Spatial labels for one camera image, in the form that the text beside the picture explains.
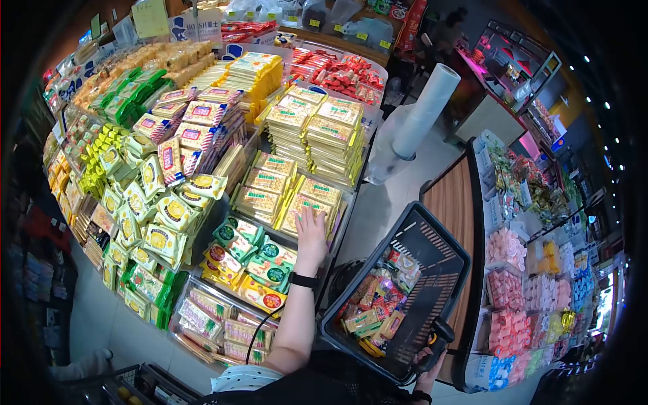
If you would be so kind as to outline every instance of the hand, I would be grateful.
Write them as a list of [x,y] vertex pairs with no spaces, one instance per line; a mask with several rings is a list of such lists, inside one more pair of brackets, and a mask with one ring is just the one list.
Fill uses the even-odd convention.
[[[445,357],[447,351],[448,351],[447,349],[443,349],[443,352],[439,356],[437,363],[434,366],[432,366],[432,368],[429,371],[426,371],[425,373],[421,373],[419,378],[416,380],[417,386],[420,384],[422,385],[423,388],[427,389],[428,386],[429,388],[432,388],[432,384],[434,384],[434,380],[436,380],[437,377],[439,376],[441,365],[443,365],[443,358]],[[414,355],[414,363],[418,363],[427,354],[432,354],[432,350],[428,346],[423,347],[423,350],[421,350],[420,352]]]
[[324,229],[324,216],[320,212],[318,217],[313,218],[313,208],[303,207],[301,209],[301,221],[299,215],[295,215],[299,245],[297,247],[297,264],[295,272],[305,277],[315,277],[319,264],[326,256],[326,230]]

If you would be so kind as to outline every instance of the polka dot shirt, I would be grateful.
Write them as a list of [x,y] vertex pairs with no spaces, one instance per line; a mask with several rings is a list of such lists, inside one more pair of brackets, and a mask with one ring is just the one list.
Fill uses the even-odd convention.
[[218,378],[211,379],[211,391],[255,391],[283,377],[260,365],[233,365]]

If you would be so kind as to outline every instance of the black wristband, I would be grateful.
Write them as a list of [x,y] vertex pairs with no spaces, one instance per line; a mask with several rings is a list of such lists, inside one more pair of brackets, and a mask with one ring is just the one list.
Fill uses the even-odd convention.
[[312,290],[315,290],[315,287],[318,286],[318,279],[315,277],[305,277],[303,275],[299,275],[295,272],[290,272],[290,275],[288,276],[288,282],[290,284],[295,284],[298,286],[302,287],[309,287]]
[[426,394],[425,392],[419,391],[418,389],[411,393],[411,397],[415,401],[426,400],[428,401],[428,403],[432,403],[432,397],[430,396],[430,394]]

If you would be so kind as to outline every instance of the shopper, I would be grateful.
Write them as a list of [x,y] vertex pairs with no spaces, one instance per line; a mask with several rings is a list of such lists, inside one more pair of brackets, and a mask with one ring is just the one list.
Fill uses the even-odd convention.
[[[326,255],[324,215],[320,213],[313,218],[312,209],[308,207],[302,210],[302,221],[296,218],[299,247],[294,271],[300,276],[315,277]],[[261,365],[228,368],[212,380],[213,393],[195,404],[429,403],[432,384],[439,374],[445,352],[429,372],[419,377],[415,394],[410,395],[345,353],[334,350],[311,353],[316,329],[314,313],[313,291],[293,280],[272,350],[265,361]],[[430,353],[426,347],[415,355],[414,362]]]

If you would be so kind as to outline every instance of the shopping basket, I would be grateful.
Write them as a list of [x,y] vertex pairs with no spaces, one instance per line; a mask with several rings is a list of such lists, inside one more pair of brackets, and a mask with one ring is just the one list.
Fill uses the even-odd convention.
[[[390,246],[412,255],[419,262],[421,277],[404,305],[406,316],[388,343],[386,356],[377,358],[345,333],[341,313],[348,299]],[[417,372],[421,372],[411,361],[428,345],[432,325],[439,321],[445,323],[452,313],[469,270],[470,256],[457,240],[421,203],[411,202],[348,287],[324,313],[319,322],[322,338],[388,377],[394,384],[405,386],[411,383]]]

